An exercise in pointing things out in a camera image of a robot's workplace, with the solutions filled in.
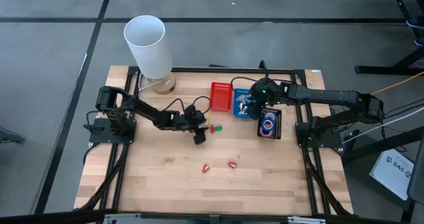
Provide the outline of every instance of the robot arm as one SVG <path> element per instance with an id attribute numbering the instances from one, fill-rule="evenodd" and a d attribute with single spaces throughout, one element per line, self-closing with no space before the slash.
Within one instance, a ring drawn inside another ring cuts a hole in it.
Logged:
<path id="1" fill-rule="evenodd" d="M 374 124 L 381 122 L 384 118 L 383 102 L 370 94 L 362 94 L 357 91 L 309 89 L 289 81 L 282 81 L 278 85 L 274 80 L 268 78 L 268 75 L 252 85 L 250 94 L 251 99 L 256 100 L 256 103 L 249 103 L 247 109 L 247 113 L 253 119 L 259 119 L 262 108 L 267 105 L 272 107 L 278 104 L 321 103 L 344 105 L 349 108 L 347 111 L 328 117 L 313 117 L 308 123 L 298 124 L 299 135 L 306 135 L 314 140 L 321 140 L 323 133 L 341 125 L 355 122 Z"/>
<path id="2" fill-rule="evenodd" d="M 121 107 L 116 106 L 118 94 L 121 94 L 123 98 Z M 180 114 L 179 111 L 159 111 L 141 101 L 138 97 L 129 95 L 123 89 L 103 86 L 99 90 L 95 107 L 107 115 L 111 126 L 110 132 L 114 135 L 126 135 L 129 127 L 127 126 L 127 114 L 125 111 L 134 111 L 151 120 L 153 125 L 160 130 L 195 133 L 195 144 L 201 144 L 206 140 L 205 130 L 207 128 L 199 128 L 200 124 L 206 122 L 206 118 L 201 111 L 196 110 L 194 105 L 189 105 L 185 108 L 184 114 Z"/>

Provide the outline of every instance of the red basket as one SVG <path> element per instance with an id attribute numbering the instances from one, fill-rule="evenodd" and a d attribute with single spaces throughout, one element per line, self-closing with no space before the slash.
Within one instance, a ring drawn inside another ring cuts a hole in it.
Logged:
<path id="1" fill-rule="evenodd" d="M 224 112 L 230 111 L 232 95 L 233 90 L 231 89 L 231 84 L 212 82 L 211 110 Z"/>

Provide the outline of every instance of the wooden table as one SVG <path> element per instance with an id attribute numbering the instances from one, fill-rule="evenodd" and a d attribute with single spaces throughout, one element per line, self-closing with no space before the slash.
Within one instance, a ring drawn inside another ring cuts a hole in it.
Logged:
<path id="1" fill-rule="evenodd" d="M 111 66 L 106 84 L 124 87 L 128 68 Z M 308 87 L 325 89 L 321 71 L 306 70 L 305 73 Z M 196 97 L 209 96 L 211 82 L 230 82 L 235 76 L 254 79 L 264 76 L 174 74 L 177 85 L 171 94 L 143 91 L 140 99 L 163 109 L 179 97 L 187 107 Z M 289 75 L 270 77 L 290 80 Z M 249 88 L 252 82 L 237 80 L 234 85 Z M 196 107 L 206 110 L 208 100 L 198 100 Z M 222 125 L 223 130 L 214 134 L 207 131 L 207 140 L 201 145 L 194 145 L 191 133 L 160 131 L 152 122 L 136 115 L 136 137 L 129 149 L 119 211 L 310 215 L 303 157 L 294 131 L 295 107 L 279 105 L 274 108 L 282 110 L 281 140 L 257 137 L 257 121 L 235 118 L 232 113 L 210 111 L 211 123 Z M 170 109 L 182 110 L 179 103 Z M 330 115 L 328 105 L 312 104 L 312 110 L 314 115 Z M 304 107 L 302 114 L 306 121 Z M 102 183 L 110 150 L 111 144 L 100 144 L 88 154 L 75 207 L 85 204 Z M 327 185 L 344 208 L 352 211 L 340 156 L 328 148 L 321 148 L 320 152 Z M 227 166 L 230 160 L 238 164 L 235 170 Z M 204 164 L 211 167 L 206 174 L 201 171 Z M 112 183 L 107 207 L 111 206 L 114 186 Z M 315 193 L 322 212 L 316 184 Z"/>

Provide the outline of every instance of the metal stand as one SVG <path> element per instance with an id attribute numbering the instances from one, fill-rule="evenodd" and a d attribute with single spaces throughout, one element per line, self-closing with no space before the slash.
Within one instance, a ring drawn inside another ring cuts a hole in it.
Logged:
<path id="1" fill-rule="evenodd" d="M 126 125 L 126 132 L 123 136 L 114 135 L 111 132 L 111 122 L 109 119 L 98 118 L 94 120 L 94 124 L 90 125 L 91 128 L 88 128 L 87 125 L 84 125 L 86 129 L 91 131 L 90 142 L 92 143 L 132 143 L 134 140 L 136 120 L 128 119 Z"/>
<path id="2" fill-rule="evenodd" d="M 419 141 L 423 138 L 423 133 L 424 133 L 424 126 L 404 132 L 399 135 L 389 137 L 384 140 L 374 142 L 372 144 L 369 144 L 362 148 L 357 148 L 355 150 L 353 150 L 355 140 L 352 140 L 347 143 L 346 150 L 342 156 L 343 163 L 346 164 L 358 158 L 364 158 L 366 156 L 377 154 L 379 152 L 391 150 L 401 145 L 410 144 L 412 142 Z M 349 134 L 349 136 L 345 137 L 345 140 L 349 139 L 350 137 L 354 137 L 358 134 L 359 134 L 359 130 L 355 130 L 351 134 Z M 414 207 L 415 207 L 415 202 L 412 199 L 409 199 L 409 207 L 403 210 L 401 222 L 403 223 L 411 222 Z"/>
<path id="3" fill-rule="evenodd" d="M 387 139 L 377 141 L 362 148 L 357 148 L 350 152 L 344 152 L 343 161 L 346 163 L 351 162 L 353 160 L 356 160 L 357 158 L 363 158 L 365 156 L 377 154 L 386 150 L 391 150 L 393 148 L 409 144 L 415 141 L 420 141 L 423 133 L 424 126 L 404 132 L 402 134 L 394 135 Z"/>
<path id="4" fill-rule="evenodd" d="M 423 68 L 407 68 L 411 64 L 424 57 L 424 46 L 413 51 L 410 55 L 400 60 L 392 67 L 379 67 L 379 66 L 356 66 L 355 72 L 357 74 L 382 74 L 382 75 L 405 75 L 413 76 L 420 72 L 424 72 Z"/>
<path id="5" fill-rule="evenodd" d="M 405 4 L 402 0 L 396 0 L 399 5 L 403 17 L 406 20 L 409 20 L 409 12 L 405 7 Z M 422 0 L 417 0 L 418 4 L 422 7 Z M 411 28 L 415 38 L 420 38 L 420 34 L 416 28 Z M 382 75 L 405 75 L 412 76 L 420 72 L 424 72 L 424 69 L 420 68 L 408 68 L 410 65 L 415 63 L 424 57 L 424 46 L 413 51 L 410 55 L 406 56 L 404 59 L 400 60 L 397 64 L 392 67 L 380 67 L 380 66 L 356 66 L 355 72 L 357 74 L 382 74 Z"/>

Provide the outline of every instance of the concrete floor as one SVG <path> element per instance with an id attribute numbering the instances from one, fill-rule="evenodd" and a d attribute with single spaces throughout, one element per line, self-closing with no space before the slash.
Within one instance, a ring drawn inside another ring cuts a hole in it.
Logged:
<path id="1" fill-rule="evenodd" d="M 0 0 L 0 17 L 97 17 L 103 0 Z M 404 0 L 411 15 L 414 0 Z M 402 18 L 395 0 L 110 0 L 106 17 Z M 123 38 L 124 23 L 103 23 L 46 207 L 69 211 L 82 171 L 89 133 L 85 113 L 94 108 L 110 65 L 135 61 Z M 93 23 L 0 23 L 0 126 L 26 137 L 0 146 L 0 216 L 31 213 L 65 110 L 93 32 Z M 322 70 L 327 89 L 368 93 L 403 76 L 356 75 L 354 66 L 390 66 L 416 47 L 403 25 L 272 23 L 166 23 L 175 66 L 210 63 L 255 68 Z M 386 110 L 422 97 L 422 78 L 379 95 Z M 423 115 L 396 123 L 406 131 Z M 355 125 L 353 129 L 369 129 Z M 396 133 L 388 130 L 387 135 Z M 371 134 L 381 139 L 380 133 Z M 407 146 L 414 159 L 416 144 Z M 346 174 L 356 214 L 399 220 L 401 209 Z M 423 207 L 413 221 L 424 223 Z"/>

